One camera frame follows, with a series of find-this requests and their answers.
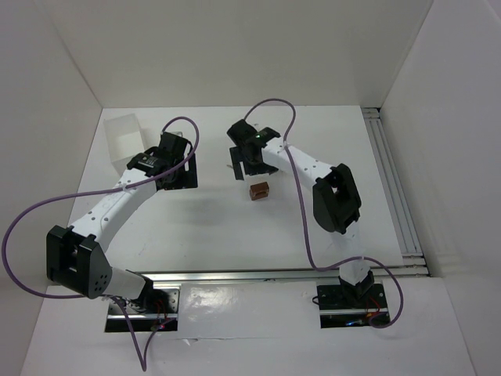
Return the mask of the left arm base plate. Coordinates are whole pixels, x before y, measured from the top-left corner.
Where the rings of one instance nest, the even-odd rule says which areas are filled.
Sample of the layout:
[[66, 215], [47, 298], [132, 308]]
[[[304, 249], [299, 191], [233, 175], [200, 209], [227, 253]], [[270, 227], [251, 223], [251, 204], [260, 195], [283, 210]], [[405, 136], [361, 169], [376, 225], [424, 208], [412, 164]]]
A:
[[129, 315], [154, 315], [167, 317], [178, 313], [178, 288], [150, 288], [136, 299], [119, 298]]

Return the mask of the U-shaped brown wood block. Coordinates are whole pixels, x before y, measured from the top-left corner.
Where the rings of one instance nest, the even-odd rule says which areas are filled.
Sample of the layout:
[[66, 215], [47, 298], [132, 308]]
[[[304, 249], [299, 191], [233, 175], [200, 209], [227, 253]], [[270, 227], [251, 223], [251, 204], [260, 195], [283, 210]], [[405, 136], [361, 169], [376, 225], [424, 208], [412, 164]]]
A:
[[250, 185], [250, 197], [260, 193], [268, 193], [269, 194], [269, 185], [267, 182], [256, 183]]

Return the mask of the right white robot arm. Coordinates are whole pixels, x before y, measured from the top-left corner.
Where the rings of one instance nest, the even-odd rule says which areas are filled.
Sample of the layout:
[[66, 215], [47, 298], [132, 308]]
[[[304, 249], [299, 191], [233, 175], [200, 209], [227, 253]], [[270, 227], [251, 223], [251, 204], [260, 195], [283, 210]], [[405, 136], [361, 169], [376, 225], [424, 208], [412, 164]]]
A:
[[374, 277], [362, 256], [358, 227], [362, 201], [351, 169], [346, 164], [323, 163], [291, 146], [277, 131], [269, 127], [258, 131], [244, 119], [233, 124], [227, 135], [234, 143], [229, 152], [237, 180], [275, 172], [294, 177], [308, 261], [313, 269], [327, 271], [329, 266], [317, 266], [312, 257], [302, 190], [310, 192], [315, 221], [331, 235], [335, 249], [343, 256], [336, 264], [342, 294], [350, 303], [362, 299], [373, 286]]

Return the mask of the white perforated plastic box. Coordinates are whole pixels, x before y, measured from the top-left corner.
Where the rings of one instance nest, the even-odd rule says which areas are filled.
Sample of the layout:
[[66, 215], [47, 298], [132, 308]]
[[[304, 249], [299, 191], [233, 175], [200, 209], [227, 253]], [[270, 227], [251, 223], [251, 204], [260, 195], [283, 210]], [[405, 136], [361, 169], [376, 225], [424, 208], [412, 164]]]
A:
[[110, 162], [122, 175], [129, 161], [146, 149], [139, 120], [134, 114], [127, 114], [105, 120], [103, 127]]

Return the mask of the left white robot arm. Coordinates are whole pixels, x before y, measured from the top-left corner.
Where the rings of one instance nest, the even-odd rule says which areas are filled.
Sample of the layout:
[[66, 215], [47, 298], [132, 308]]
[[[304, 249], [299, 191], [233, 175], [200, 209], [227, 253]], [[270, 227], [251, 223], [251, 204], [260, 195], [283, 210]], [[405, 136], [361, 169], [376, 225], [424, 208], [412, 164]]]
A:
[[158, 146], [136, 154], [115, 186], [87, 214], [46, 237], [48, 278], [86, 298], [114, 296], [140, 313], [166, 307], [170, 296], [137, 272], [113, 267], [106, 251], [120, 228], [159, 190], [196, 188], [192, 143], [163, 132]]

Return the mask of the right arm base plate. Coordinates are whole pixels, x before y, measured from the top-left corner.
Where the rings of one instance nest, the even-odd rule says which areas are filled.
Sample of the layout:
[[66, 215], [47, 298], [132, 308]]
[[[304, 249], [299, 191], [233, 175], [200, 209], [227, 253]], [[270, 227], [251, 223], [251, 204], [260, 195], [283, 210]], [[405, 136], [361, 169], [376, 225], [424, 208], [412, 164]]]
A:
[[355, 299], [344, 294], [339, 284], [318, 285], [316, 301], [321, 310], [375, 309], [387, 308], [383, 284], [374, 284], [361, 298]]

